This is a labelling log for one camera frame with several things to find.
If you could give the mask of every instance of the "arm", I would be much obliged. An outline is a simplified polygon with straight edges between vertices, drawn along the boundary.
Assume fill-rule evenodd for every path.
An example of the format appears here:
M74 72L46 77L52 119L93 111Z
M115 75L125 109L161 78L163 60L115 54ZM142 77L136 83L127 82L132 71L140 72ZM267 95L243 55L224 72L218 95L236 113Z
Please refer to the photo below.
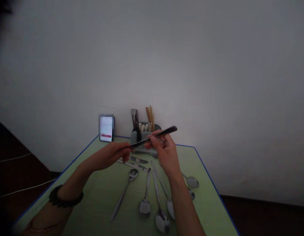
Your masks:
M180 171L176 144L169 134L161 137L160 139L162 140L162 143L154 136L151 136L151 142L146 143L144 146L147 149L156 149L158 160L168 177L172 192L177 234L183 236L205 236L185 184L185 180L183 179Z
M58 190L58 198L67 201L77 199L94 171L108 168L120 157L123 157L124 161L129 159L131 150L125 148L128 145L127 142L111 142L83 161ZM57 207L48 202L32 219L22 235L41 235L42 233L44 235L61 235L73 208Z

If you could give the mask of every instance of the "black bracelet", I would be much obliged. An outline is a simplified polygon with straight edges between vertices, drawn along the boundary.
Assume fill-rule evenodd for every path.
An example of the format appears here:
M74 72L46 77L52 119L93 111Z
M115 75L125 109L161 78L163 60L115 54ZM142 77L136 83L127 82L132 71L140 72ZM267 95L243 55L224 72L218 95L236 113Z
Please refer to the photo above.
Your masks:
M55 187L51 191L51 193L49 195L50 203L52 203L53 205L57 205L57 207L66 208L66 207L73 207L82 201L83 195L84 195L83 192L80 194L80 196L76 200L73 200L73 201L65 201L65 200L58 198L58 190L61 188L61 186L62 185L59 185L58 187Z

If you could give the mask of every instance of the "forearm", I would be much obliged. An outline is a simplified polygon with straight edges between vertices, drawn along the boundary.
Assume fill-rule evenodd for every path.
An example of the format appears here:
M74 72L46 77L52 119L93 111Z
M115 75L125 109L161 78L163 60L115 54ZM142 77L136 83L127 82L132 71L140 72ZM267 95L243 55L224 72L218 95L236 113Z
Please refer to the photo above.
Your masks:
M83 166L83 163L79 165L71 177L58 190L58 198L67 201L77 199L82 193L90 174L91 173ZM51 231L44 233L44 235L61 235L72 210L73 207L57 207L48 202L33 218L32 227L34 229L46 229L57 225ZM35 233L29 232L30 230L24 231L24 235L35 235Z
M178 235L205 235L189 191L179 173L169 178Z

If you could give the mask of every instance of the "blue table edge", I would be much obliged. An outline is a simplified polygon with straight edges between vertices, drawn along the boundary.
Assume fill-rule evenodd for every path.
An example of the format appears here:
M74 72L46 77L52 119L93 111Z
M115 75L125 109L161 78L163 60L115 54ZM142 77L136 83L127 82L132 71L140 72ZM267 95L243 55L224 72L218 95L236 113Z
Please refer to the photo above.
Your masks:
M84 148L84 150L70 163L70 165L72 165L72 163L73 162L75 162L75 160L92 144L92 142L94 142L94 140L96 139L98 137L98 135L87 145L87 147L86 148ZM128 137L123 137L123 136L116 136L115 135L115 137L119 137L119 138L127 138L127 139L130 139L130 138L128 138ZM219 196L219 198L220 198L220 200L221 200L221 202L222 202L222 204L223 204L223 206L224 206L224 208L225 208L225 210L226 210L226 212L227 212L227 214L228 214L228 216L229 216L229 218L231 219L231 221L232 221L232 223L233 223L233 226L234 226L234 228L235 228L235 230L237 231L237 234L240 236L240 233L239 233L239 231L238 231L238 229L237 229L237 227L236 227L236 225L235 225L235 223L234 223L234 221L233 221L233 219L232 219L232 217L231 217L231 215L229 214L229 212L228 212L228 210L227 210L227 208L226 208L226 206L225 206L225 204L224 204L224 202L223 202L223 200L222 200L222 198L221 198L221 196L220 196L220 194L219 194L219 192L218 192L218 190L217 190L217 188L215 187L215 184L213 183L213 180L212 180L212 178L211 178L211 176L210 176L210 174L209 174L209 172L207 171L207 169L206 169L206 167L205 167L205 165L204 165L204 163L203 163L203 161L202 161L202 159L201 159L201 157L200 157L200 155L199 155L199 153L198 153L198 151L197 151L197 149L195 148L195 147L193 147L193 146L187 146L187 145L180 145L180 144L176 144L177 146L183 146L183 147L190 147L190 148L194 148L195 149L195 151L197 152L197 154L198 154L198 157L199 157L199 159L200 159L200 161L201 161L201 163L202 163L202 165L203 165L203 167L204 167L204 169L205 169L205 171L207 172L207 174L208 174L208 176L209 176L209 178L210 178L210 180L211 180L211 182L212 182L212 184L213 184L213 186L214 186L214 188L215 188L215 191L217 192L217 194L218 194L218 196ZM67 168L65 168L65 170L64 171L62 171L61 172L61 174L45 189L45 191L43 191L43 193L41 194L41 195L39 195L39 197L17 218L17 220L15 220L14 221L14 223L12 224L12 227L14 227L15 225L16 225L16 223L23 217L23 215L38 201L38 199L42 196L42 195L44 195L44 193L51 187L51 185L53 185L53 183L54 182L56 182L58 179L59 179L59 177L70 167L70 165L68 165L67 166Z

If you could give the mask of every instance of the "hand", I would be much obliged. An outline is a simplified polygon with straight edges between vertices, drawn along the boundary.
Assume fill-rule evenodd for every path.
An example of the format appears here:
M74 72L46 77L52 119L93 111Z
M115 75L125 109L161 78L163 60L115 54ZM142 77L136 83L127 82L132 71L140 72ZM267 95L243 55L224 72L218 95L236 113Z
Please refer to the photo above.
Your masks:
M95 152L88 159L83 161L81 165L86 168L90 173L97 170L102 170L110 167L120 157L122 161L126 162L129 160L130 148L126 148L130 144L128 142L115 143L111 142L102 149Z
M162 130L156 130L148 137L151 137L150 142L146 142L144 147L146 149L155 148L157 151L158 160L164 169L168 178L180 176L180 166L178 162L178 155L176 150L176 144L169 134L160 137L160 142L154 135L158 134Z

